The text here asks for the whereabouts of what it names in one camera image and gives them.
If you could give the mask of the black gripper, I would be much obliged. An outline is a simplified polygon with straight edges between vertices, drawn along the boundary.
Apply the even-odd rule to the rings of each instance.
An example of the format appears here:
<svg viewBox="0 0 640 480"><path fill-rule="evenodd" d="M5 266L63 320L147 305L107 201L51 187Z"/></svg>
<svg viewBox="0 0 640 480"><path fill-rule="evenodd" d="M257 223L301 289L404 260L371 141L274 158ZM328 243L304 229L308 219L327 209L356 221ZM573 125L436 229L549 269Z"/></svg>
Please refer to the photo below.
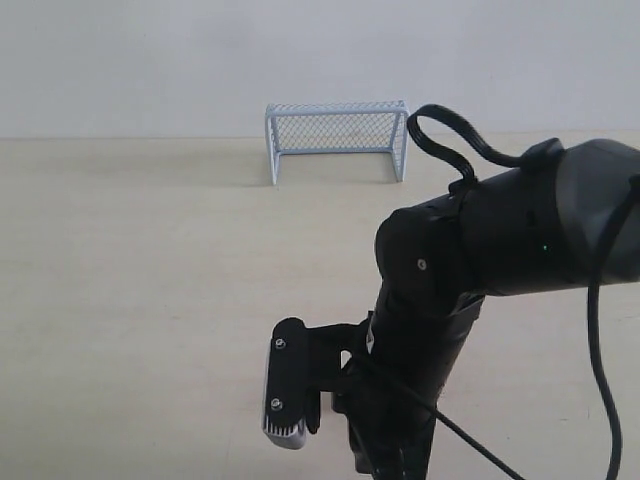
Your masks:
<svg viewBox="0 0 640 480"><path fill-rule="evenodd" d="M342 398L355 469L374 479L426 477L436 407L483 300L432 317L390 292L378 296L348 365Z"/></svg>

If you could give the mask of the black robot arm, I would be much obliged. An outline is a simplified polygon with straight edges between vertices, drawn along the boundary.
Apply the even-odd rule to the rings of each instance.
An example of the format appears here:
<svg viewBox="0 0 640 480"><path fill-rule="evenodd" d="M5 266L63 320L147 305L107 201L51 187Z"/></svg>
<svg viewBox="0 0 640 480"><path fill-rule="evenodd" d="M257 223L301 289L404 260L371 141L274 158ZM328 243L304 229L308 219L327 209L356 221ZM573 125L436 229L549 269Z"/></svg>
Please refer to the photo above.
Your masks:
<svg viewBox="0 0 640 480"><path fill-rule="evenodd" d="M339 397L359 473L423 479L437 402L482 305L583 288L591 368L621 463L619 415L604 373L600 291L639 278L639 152L595 139L539 144L514 167L395 210L379 227L381 287L362 323Z"/></svg>

